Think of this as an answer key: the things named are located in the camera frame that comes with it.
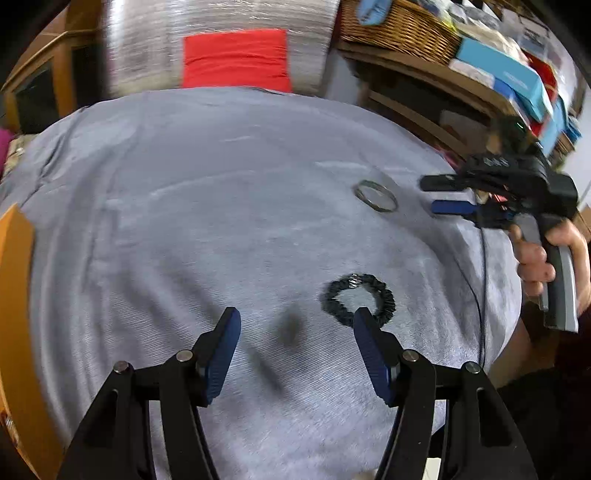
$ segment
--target finger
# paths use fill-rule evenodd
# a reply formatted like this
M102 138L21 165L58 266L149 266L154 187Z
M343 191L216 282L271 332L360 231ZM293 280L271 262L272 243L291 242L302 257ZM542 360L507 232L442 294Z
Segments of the finger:
M523 282L523 291L528 297L538 297L544 291L544 284L539 281Z
M517 274L523 281L552 281L556 276L556 270L549 263L543 264L519 264Z
M521 239L523 238L523 234L521 233L521 228L519 228L518 225L513 223L509 227L509 238L511 239L511 242L513 242L513 243L517 243L517 242L521 241Z
M546 250L541 245L529 242L520 242L515 245L515 258L519 263L544 264L546 263Z
M570 220L559 223L546 234L552 245L568 245L573 254L574 274L577 283L589 281L589 251L583 235Z

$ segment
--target human hand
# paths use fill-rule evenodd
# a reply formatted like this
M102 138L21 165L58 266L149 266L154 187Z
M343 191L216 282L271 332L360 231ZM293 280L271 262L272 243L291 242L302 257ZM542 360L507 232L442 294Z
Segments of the human hand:
M554 280L554 267L546 263L546 251L541 245L523 240L521 229L517 225L511 225L509 236L519 262L517 274L523 280L525 294L528 297L537 297L542 293L542 282ZM546 239L552 245L570 247L577 290L577 315L581 315L591 304L591 270L587 242L570 220L564 220L549 230Z

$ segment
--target orange object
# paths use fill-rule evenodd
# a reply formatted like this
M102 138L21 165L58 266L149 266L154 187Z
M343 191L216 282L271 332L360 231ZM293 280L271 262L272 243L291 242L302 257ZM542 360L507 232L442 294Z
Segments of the orange object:
M0 421L41 480L53 480L63 458L41 396L29 335L28 289L33 226L12 205L0 218Z

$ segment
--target silver reflective fabric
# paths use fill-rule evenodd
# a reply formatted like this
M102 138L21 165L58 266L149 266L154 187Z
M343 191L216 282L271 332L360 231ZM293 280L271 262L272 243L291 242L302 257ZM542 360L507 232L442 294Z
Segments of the silver reflective fabric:
M294 91L314 94L338 6L338 0L111 0L103 18L109 94L177 87L185 36L247 28L286 29Z

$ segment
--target red cushion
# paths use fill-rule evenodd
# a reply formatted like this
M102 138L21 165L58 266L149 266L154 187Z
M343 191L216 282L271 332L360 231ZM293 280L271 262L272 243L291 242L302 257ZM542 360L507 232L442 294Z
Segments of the red cushion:
M291 92L285 30L200 33L185 37L183 87L214 86Z

